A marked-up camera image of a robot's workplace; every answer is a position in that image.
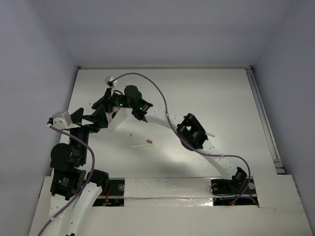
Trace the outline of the white compartment organizer box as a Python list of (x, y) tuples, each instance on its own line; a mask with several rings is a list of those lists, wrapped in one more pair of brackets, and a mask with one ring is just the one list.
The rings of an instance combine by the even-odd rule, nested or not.
[(126, 118), (126, 108), (114, 108), (111, 113), (105, 113), (108, 121), (107, 132), (113, 132)]

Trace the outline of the white pencil yellow tip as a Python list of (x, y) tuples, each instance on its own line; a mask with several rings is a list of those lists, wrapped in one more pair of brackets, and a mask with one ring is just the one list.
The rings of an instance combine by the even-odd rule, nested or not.
[(153, 147), (154, 144), (138, 144), (138, 145), (130, 145), (131, 148), (145, 148), (145, 147)]

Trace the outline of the white pencil brown eraser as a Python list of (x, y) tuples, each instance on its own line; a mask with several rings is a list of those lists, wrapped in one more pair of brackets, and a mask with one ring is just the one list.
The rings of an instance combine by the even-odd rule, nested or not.
[(135, 134), (135, 133), (130, 134), (130, 136), (131, 136), (132, 138), (138, 139), (138, 140), (140, 140), (140, 141), (143, 141), (143, 142), (146, 142), (146, 143), (149, 143), (149, 144), (152, 144), (152, 143), (153, 143), (152, 140), (150, 140), (150, 139), (148, 139), (148, 138), (146, 138), (146, 137), (143, 137), (143, 136), (141, 136), (141, 135), (137, 135), (137, 134)]

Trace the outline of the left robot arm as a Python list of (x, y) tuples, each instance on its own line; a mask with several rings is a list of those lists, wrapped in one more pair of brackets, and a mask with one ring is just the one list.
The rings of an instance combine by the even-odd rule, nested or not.
[(51, 150), (53, 179), (47, 223), (40, 236), (77, 236), (100, 194), (109, 188), (109, 174), (95, 169), (95, 154), (89, 147), (89, 135), (108, 126), (104, 105), (85, 115), (80, 108), (74, 113), (58, 112), (47, 126), (69, 137)]

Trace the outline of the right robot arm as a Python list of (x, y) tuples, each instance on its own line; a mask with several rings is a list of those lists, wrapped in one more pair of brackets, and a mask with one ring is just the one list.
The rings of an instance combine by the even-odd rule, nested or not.
[(92, 105), (94, 110), (99, 107), (104, 108), (109, 114), (114, 112), (115, 108), (129, 108), (137, 120), (158, 124), (175, 131), (186, 149), (196, 151), (216, 168), (230, 192), (237, 193), (248, 184), (247, 173), (214, 147), (206, 130), (193, 114), (188, 113), (183, 117), (171, 116), (145, 101), (138, 88), (132, 85), (126, 86), (124, 92), (107, 88), (104, 96)]

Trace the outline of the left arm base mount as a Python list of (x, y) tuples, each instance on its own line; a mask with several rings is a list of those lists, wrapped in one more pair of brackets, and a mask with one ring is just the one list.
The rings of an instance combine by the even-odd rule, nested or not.
[(123, 207), (125, 198), (125, 179), (110, 178), (105, 192), (102, 192), (95, 200), (94, 207)]

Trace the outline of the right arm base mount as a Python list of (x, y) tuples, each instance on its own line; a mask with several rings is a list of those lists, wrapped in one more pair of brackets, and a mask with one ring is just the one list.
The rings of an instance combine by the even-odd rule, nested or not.
[(215, 178), (209, 189), (214, 206), (258, 206), (258, 198), (253, 177), (237, 168), (231, 180)]

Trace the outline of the aluminium rail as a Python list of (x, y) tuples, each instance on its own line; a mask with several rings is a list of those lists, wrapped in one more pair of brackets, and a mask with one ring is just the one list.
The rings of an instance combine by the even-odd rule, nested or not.
[(250, 68), (246, 68), (245, 71), (246, 71), (249, 84), (251, 86), (252, 94), (255, 100), (255, 104), (258, 110), (262, 127), (263, 127), (264, 135), (266, 137), (266, 141), (267, 141), (270, 153), (271, 153), (271, 157), (273, 159), (276, 172), (278, 175), (285, 175), (286, 172), (285, 172), (285, 169), (284, 169), (284, 166), (283, 166), (283, 163), (282, 163), (279, 151), (278, 151), (278, 147), (277, 147), (275, 138), (273, 136), (271, 126), (270, 126), (270, 123), (269, 123), (269, 120), (268, 120), (268, 117), (267, 117), (267, 114), (266, 114), (266, 111), (265, 111), (265, 108), (264, 108), (264, 105), (260, 96), (260, 92), (256, 83), (253, 69), (250, 67)]

